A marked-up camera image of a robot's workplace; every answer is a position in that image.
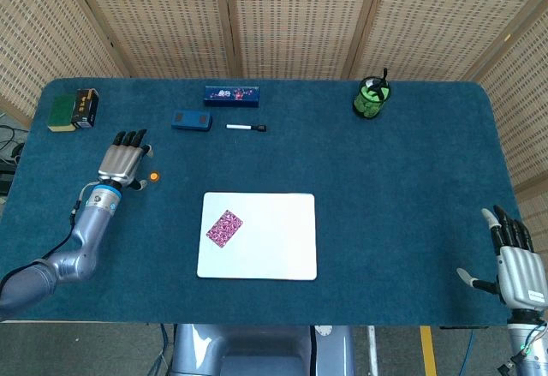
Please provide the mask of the woven bamboo folding screen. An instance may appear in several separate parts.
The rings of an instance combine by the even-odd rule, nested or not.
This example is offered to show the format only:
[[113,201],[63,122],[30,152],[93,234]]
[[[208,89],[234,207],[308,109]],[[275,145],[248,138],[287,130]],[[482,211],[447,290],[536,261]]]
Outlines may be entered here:
[[548,193],[548,0],[0,0],[0,111],[55,78],[475,81],[519,195]]

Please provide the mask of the dark blue rectangular box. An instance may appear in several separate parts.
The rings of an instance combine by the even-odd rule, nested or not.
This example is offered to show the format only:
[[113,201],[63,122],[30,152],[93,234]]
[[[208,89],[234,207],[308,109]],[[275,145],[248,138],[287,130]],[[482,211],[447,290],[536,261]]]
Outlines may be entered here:
[[204,104],[211,107],[259,107],[258,87],[205,86]]

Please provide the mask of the yellow floor tape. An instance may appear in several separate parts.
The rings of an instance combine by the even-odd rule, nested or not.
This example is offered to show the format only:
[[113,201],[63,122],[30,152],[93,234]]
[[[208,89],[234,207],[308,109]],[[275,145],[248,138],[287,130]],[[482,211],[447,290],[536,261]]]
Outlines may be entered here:
[[433,348],[432,329],[430,326],[420,326],[420,343],[425,376],[438,376]]

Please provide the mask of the white board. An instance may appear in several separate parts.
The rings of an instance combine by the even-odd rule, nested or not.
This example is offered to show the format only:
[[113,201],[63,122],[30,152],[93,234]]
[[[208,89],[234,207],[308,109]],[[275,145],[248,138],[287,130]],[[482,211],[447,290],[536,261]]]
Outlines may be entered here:
[[[243,225],[220,248],[206,232],[226,210],[240,218]],[[314,196],[206,192],[196,273],[199,278],[315,280]]]

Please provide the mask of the grey robot torso base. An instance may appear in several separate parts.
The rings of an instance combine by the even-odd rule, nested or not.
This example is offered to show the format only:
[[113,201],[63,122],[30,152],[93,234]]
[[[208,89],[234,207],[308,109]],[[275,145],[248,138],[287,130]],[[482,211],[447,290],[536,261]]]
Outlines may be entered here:
[[355,376],[348,325],[179,324],[169,376]]

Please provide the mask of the blue eraser block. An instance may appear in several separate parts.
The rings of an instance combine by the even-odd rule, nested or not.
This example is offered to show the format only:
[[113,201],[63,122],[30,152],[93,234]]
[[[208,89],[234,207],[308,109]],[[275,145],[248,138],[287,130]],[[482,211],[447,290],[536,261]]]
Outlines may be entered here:
[[183,130],[208,131],[211,124],[211,113],[203,110],[176,110],[171,120],[172,128]]

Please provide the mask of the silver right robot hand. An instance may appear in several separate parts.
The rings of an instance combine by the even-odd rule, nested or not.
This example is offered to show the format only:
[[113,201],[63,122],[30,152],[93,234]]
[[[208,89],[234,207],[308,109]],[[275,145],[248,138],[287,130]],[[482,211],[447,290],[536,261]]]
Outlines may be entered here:
[[548,279],[534,251],[528,228],[500,206],[481,213],[488,224],[497,262],[497,280],[487,282],[459,267],[456,273],[469,287],[498,295],[511,310],[543,312],[548,308]]

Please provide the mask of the black box gold print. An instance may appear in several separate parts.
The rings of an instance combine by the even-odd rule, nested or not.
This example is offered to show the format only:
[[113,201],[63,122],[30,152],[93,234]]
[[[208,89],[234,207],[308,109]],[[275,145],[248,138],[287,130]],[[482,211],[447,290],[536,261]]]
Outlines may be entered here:
[[95,88],[78,89],[75,96],[72,124],[76,128],[92,128],[98,109],[98,92]]

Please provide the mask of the black pen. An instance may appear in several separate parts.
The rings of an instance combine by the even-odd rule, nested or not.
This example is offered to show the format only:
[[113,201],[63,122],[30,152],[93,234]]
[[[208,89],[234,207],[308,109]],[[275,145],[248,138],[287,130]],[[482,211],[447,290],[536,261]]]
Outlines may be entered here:
[[378,95],[379,98],[384,97],[384,89],[388,89],[389,85],[386,80],[386,76],[388,74],[388,69],[383,69],[383,76],[382,77],[375,77],[373,79],[372,83],[372,90]]

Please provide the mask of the pink patterned card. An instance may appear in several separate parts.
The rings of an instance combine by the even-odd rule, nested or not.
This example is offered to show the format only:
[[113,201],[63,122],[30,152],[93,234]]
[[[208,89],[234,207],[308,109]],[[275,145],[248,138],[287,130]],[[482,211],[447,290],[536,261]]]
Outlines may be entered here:
[[206,236],[223,248],[242,225],[243,221],[240,218],[230,210],[226,210],[206,232]]

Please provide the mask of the green yellow sponge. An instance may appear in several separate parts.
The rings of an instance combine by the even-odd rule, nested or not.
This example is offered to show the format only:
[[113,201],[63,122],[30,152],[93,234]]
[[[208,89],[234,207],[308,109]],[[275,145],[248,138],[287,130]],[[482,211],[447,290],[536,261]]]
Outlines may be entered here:
[[55,97],[47,121],[48,129],[51,132],[75,131],[75,125],[72,123],[73,111],[73,96],[63,94]]

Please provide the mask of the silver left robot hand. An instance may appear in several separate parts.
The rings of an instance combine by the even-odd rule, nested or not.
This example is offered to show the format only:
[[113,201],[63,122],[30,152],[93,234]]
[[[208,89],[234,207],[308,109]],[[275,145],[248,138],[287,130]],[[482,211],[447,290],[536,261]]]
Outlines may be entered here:
[[146,180],[135,177],[141,160],[153,156],[152,146],[142,144],[145,134],[145,129],[116,134],[98,168],[100,183],[118,190],[131,188],[140,191],[146,187]]

